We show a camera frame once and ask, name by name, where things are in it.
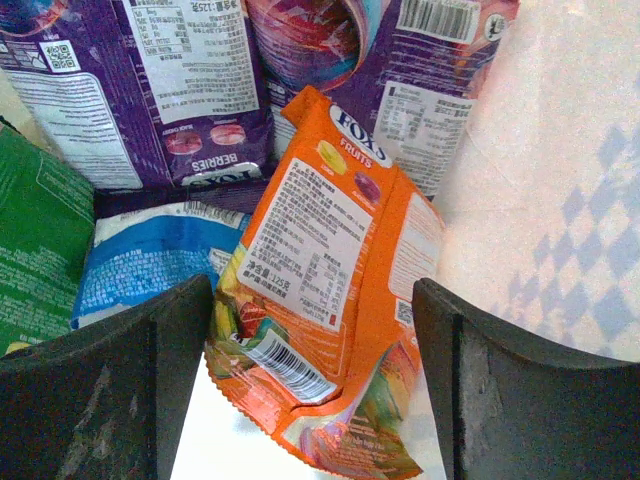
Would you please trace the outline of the blue white snack bag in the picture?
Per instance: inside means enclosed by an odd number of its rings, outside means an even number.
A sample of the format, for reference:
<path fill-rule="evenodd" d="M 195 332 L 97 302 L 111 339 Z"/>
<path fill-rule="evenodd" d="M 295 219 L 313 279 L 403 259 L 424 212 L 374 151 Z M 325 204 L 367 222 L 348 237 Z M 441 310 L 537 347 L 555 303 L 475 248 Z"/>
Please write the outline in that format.
<path fill-rule="evenodd" d="M 249 220 L 192 200 L 99 219 L 70 327 L 120 313 L 195 275 L 215 287 Z"/>

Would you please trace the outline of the green snack bag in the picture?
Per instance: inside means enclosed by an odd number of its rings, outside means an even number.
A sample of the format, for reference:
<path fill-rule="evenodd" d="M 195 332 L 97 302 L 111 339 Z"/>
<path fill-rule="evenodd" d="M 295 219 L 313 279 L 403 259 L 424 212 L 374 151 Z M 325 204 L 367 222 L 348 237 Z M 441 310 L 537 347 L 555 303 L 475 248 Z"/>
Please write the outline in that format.
<path fill-rule="evenodd" d="M 2 122 L 2 354 L 69 333 L 93 200 L 83 176 Z"/>

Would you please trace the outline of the purple Fox's berries bag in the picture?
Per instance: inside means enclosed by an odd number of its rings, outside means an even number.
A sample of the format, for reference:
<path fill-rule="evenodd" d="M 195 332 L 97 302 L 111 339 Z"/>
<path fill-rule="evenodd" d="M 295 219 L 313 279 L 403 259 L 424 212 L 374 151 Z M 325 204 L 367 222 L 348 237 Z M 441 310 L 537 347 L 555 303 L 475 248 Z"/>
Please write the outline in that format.
<path fill-rule="evenodd" d="M 241 1 L 5 1 L 1 67 L 106 190 L 267 177 L 273 117 Z"/>

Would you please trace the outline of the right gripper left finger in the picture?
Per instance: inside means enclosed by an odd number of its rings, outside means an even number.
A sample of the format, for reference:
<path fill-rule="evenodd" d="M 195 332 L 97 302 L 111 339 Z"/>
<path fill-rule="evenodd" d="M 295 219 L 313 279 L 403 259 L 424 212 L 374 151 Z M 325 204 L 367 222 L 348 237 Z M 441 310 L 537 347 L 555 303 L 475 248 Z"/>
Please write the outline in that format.
<path fill-rule="evenodd" d="M 5 479 L 170 477 L 212 311 L 195 276 L 1 360 Z"/>

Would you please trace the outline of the orange Fox's fruits candy bag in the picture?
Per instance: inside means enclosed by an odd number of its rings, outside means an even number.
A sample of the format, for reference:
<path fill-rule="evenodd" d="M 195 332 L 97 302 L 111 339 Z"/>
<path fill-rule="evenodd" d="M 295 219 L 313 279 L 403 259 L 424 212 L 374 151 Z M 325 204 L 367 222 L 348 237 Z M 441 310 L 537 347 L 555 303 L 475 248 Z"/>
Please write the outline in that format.
<path fill-rule="evenodd" d="M 422 371 L 411 303 L 436 272 L 443 221 L 316 88 L 283 114 L 294 136 L 216 287 L 210 377 L 310 466 L 412 478 L 400 436 Z"/>

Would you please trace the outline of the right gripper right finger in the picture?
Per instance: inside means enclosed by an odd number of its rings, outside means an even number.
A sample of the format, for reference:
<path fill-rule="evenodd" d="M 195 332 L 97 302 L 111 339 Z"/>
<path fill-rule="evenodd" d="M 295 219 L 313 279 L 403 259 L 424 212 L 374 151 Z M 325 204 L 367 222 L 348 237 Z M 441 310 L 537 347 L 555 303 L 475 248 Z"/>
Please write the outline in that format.
<path fill-rule="evenodd" d="M 414 326 L 450 479 L 635 479 L 639 366 L 517 327 L 424 278 Z"/>

